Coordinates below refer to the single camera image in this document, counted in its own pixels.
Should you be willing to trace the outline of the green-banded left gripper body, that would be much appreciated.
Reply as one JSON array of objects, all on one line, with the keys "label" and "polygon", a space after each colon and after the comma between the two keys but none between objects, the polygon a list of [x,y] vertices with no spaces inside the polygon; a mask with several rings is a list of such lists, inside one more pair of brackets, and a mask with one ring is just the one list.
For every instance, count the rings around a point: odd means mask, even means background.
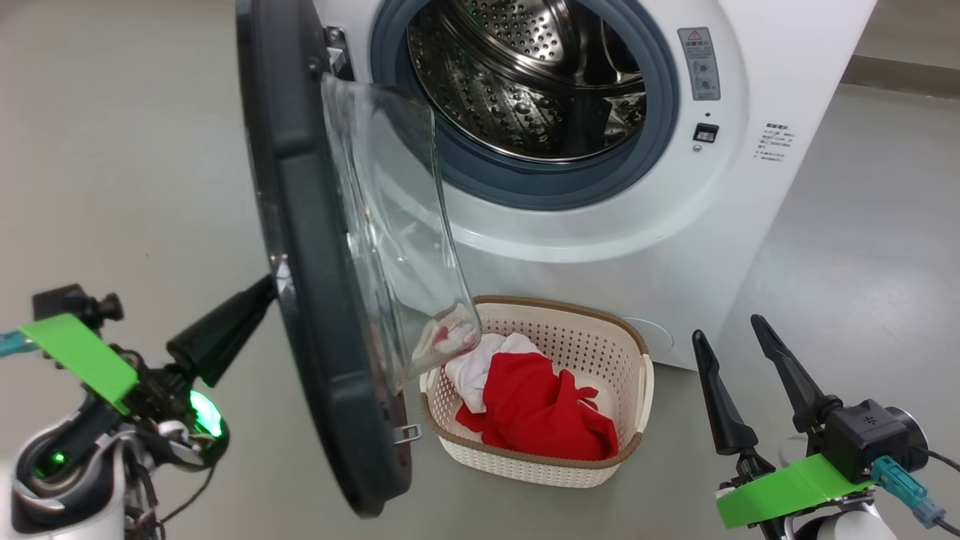
[{"label": "green-banded left gripper body", "polygon": [[178,373],[152,368],[139,352],[103,341],[72,314],[29,322],[18,328],[18,334],[124,419],[194,416],[191,390]]}]

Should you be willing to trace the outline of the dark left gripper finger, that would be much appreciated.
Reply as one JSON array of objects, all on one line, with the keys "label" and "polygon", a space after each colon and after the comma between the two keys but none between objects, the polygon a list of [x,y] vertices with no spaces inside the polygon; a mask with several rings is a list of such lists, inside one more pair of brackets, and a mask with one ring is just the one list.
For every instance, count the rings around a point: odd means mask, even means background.
[{"label": "dark left gripper finger", "polygon": [[267,274],[169,340],[166,349],[185,379],[216,386],[276,298],[274,278]]}]

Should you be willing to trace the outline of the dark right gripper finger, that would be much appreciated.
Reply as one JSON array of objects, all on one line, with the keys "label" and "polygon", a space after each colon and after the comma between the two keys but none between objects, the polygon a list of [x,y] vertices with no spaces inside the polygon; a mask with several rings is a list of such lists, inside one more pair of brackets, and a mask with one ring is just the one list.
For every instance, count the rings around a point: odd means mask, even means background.
[{"label": "dark right gripper finger", "polygon": [[843,400],[823,393],[764,316],[751,315],[751,327],[763,355],[777,369],[794,411],[792,422],[796,431],[800,434],[815,431],[825,424],[829,414],[843,407]]},{"label": "dark right gripper finger", "polygon": [[744,423],[731,399],[720,376],[719,362],[709,339],[702,329],[696,329],[691,335],[691,342],[715,451],[723,457],[731,457],[753,450],[758,444],[757,434]]}]

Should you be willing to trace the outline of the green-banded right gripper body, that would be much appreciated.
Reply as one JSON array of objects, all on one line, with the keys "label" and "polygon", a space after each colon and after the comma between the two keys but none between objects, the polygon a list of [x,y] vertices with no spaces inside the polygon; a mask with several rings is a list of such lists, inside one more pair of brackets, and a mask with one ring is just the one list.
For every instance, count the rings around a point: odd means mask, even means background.
[{"label": "green-banded right gripper body", "polygon": [[718,513],[727,529],[785,518],[875,484],[873,481],[850,482],[818,452],[774,472],[745,476],[740,485],[717,498]]}]

